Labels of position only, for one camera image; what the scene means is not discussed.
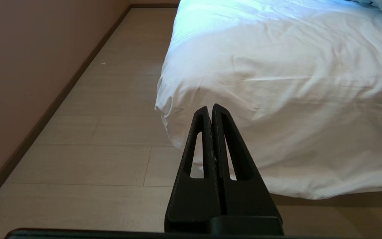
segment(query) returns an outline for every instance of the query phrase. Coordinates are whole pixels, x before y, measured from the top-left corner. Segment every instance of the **pink wall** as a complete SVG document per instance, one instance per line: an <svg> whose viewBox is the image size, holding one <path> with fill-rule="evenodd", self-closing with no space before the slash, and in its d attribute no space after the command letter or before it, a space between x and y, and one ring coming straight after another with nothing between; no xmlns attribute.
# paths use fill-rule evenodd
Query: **pink wall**
<svg viewBox="0 0 382 239"><path fill-rule="evenodd" d="M128 0L0 0L0 168Z"/></svg>

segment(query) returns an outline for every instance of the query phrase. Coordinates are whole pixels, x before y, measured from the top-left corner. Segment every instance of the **dark brown baseboard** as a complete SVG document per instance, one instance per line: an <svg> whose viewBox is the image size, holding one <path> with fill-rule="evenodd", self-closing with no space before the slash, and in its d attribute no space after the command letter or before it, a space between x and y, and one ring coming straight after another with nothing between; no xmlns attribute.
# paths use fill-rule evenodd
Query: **dark brown baseboard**
<svg viewBox="0 0 382 239"><path fill-rule="evenodd" d="M133 3L131 8L178 8L179 3Z"/></svg>
<svg viewBox="0 0 382 239"><path fill-rule="evenodd" d="M33 127L30 133L26 136L20 146L16 149L16 151L11 155L11 157L7 160L4 166L0 169L0 188L4 184L5 180L9 177L11 172L15 169L17 164L20 162L24 154L29 150L35 139L39 136L45 126L48 124L54 113L57 111L59 106L62 104L64 99L72 90L73 86L75 86L76 82L88 68L89 64L91 64L92 60L94 60L95 56L100 52L104 44L108 41L110 36L119 26L120 22L125 18L126 14L128 14L131 6L129 6L118 18L118 20L113 24L113 26L108 30L108 32L103 36L94 50L89 54L86 60L82 63L73 77L70 79L69 83L63 88L57 98L53 101L44 115L39 119L38 123Z"/></svg>

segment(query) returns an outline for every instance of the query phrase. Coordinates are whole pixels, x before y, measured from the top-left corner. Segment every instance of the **black clamp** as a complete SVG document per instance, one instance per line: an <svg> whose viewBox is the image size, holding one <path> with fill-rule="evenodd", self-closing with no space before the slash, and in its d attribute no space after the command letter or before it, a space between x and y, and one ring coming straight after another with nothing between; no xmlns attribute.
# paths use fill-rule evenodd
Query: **black clamp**
<svg viewBox="0 0 382 239"><path fill-rule="evenodd" d="M204 178L191 178L198 133ZM226 144L237 180L230 179ZM165 215L165 232L283 235L282 218L229 111L197 110Z"/></svg>

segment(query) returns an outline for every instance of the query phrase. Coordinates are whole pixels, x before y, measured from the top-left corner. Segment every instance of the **white bedsheet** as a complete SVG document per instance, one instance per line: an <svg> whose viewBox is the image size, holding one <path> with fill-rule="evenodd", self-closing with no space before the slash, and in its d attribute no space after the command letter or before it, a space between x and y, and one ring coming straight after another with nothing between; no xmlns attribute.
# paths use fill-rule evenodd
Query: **white bedsheet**
<svg viewBox="0 0 382 239"><path fill-rule="evenodd" d="M382 191L382 12L343 0L181 0L156 100L175 147L214 103L270 192Z"/></svg>

